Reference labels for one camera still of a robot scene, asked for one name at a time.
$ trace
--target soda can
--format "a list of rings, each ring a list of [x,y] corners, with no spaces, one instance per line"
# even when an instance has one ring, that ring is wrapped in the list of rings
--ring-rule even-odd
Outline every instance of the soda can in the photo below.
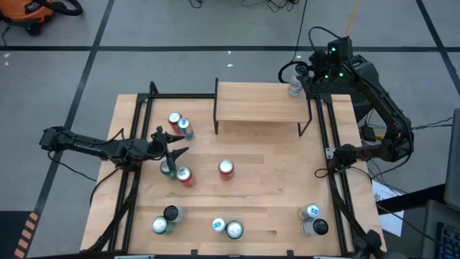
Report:
[[[163,212],[163,217],[169,222],[182,222],[185,220],[185,210],[179,206],[167,206]]]
[[[225,230],[225,220],[222,218],[215,218],[212,226],[215,232],[222,232]]]
[[[178,169],[178,180],[187,188],[193,187],[196,184],[193,172],[188,167],[181,167]]]
[[[315,219],[319,216],[319,207],[316,204],[309,204],[297,210],[297,215],[301,220]]]
[[[168,222],[164,217],[156,217],[152,222],[152,231],[158,235],[171,234],[174,223]]]
[[[302,223],[302,232],[305,235],[325,235],[329,230],[324,219],[310,219]]]
[[[164,176],[168,177],[171,180],[175,180],[177,178],[175,175],[175,167],[172,170],[170,170],[169,166],[167,166],[166,160],[161,161],[160,171]]]
[[[172,130],[175,134],[180,135],[180,129],[178,126],[179,119],[182,118],[182,115],[178,112],[171,112],[170,116],[167,117],[167,121],[170,123]]]
[[[193,133],[192,124],[189,119],[179,119],[178,126],[180,133],[185,136],[186,140],[192,140],[195,137],[195,133]]]
[[[289,81],[289,89],[287,91],[290,96],[296,97],[300,94],[300,92],[302,91],[302,83],[297,77],[304,76],[307,73],[308,73],[307,67],[305,67],[302,64],[296,65],[294,69],[294,74]]]
[[[239,239],[243,235],[243,225],[239,221],[232,220],[227,224],[226,232],[231,239]]]
[[[219,173],[221,173],[222,180],[225,181],[228,181],[233,178],[234,169],[235,167],[233,165],[233,162],[231,162],[228,159],[224,159],[218,164],[218,171]]]

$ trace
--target gray floor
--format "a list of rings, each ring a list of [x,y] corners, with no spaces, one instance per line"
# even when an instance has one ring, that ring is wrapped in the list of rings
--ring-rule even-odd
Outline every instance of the gray floor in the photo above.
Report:
[[[81,17],[57,16],[30,37],[12,28],[11,46],[92,46],[107,4],[112,0],[80,0]],[[239,0],[204,0],[192,9],[186,0],[114,0],[101,46],[293,46],[302,4],[273,14],[265,5],[242,7]],[[460,1],[423,3],[446,47],[460,47]],[[308,0],[300,45],[309,46],[308,28],[321,25],[345,33],[353,0]],[[5,24],[0,24],[3,32]],[[354,46],[436,47],[415,0],[361,1],[351,28]],[[313,33],[317,45],[331,38]],[[292,51],[99,51],[96,54],[72,130],[106,138],[117,94],[147,90],[153,80],[163,93],[211,93],[213,81],[276,82],[277,71]],[[298,53],[306,60],[310,53]],[[460,107],[457,91],[439,52],[361,53],[372,61],[382,85],[412,119],[427,124],[452,116]],[[0,50],[0,210],[33,210],[50,161],[37,143],[42,130],[63,125],[81,82],[89,51]],[[460,69],[460,53],[449,53]],[[382,124],[376,114],[372,122]],[[407,165],[385,175],[405,191],[444,181],[450,129],[415,132],[415,152]],[[65,152],[64,163],[96,177],[98,159]],[[394,164],[376,160],[383,170]],[[94,183],[59,167],[29,256],[76,253],[79,250]],[[423,210],[406,213],[420,228]],[[390,249],[417,256],[420,236],[404,226],[403,237],[385,235]]]

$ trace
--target vacuum cleaner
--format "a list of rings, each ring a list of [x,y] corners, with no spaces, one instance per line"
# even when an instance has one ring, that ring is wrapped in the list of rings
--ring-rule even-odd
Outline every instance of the vacuum cleaner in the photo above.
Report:
[[[77,0],[67,0],[75,8],[68,9],[59,1],[52,0],[0,0],[0,20],[9,25],[23,27],[31,36],[40,34],[40,27],[51,20],[54,12],[78,16],[83,10]]]

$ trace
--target white paper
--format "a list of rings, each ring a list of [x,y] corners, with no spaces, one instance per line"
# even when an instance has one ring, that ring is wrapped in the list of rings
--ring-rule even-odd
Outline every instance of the white paper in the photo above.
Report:
[[[392,198],[401,195],[395,190],[392,190],[385,185],[372,180],[372,190],[374,192],[375,201],[381,201],[384,199]],[[396,215],[404,218],[404,211],[396,212]],[[398,237],[401,237],[401,230],[403,229],[403,221],[391,214],[385,214],[380,216],[380,224],[382,229],[390,232]]]

